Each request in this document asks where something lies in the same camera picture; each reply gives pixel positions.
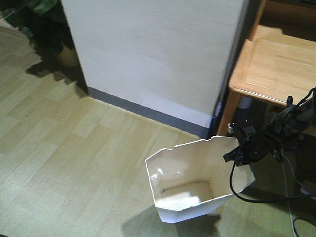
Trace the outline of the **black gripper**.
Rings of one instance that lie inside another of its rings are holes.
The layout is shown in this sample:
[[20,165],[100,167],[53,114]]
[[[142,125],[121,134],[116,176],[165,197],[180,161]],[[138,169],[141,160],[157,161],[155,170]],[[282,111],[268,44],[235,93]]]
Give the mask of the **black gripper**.
[[280,142],[265,135],[256,133],[248,141],[223,155],[225,162],[235,161],[236,166],[258,162],[273,149],[278,149]]

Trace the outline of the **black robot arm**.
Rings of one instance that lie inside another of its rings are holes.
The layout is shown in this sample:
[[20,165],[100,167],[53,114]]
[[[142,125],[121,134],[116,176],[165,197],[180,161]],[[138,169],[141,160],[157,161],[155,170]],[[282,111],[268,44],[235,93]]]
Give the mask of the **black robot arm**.
[[240,133],[239,146],[223,155],[224,161],[234,161],[236,166],[258,162],[271,153],[279,162],[283,161],[281,147],[309,128],[316,119],[316,89],[312,88],[298,104],[287,98],[286,109],[273,112],[260,129],[248,121],[228,124],[230,134]]

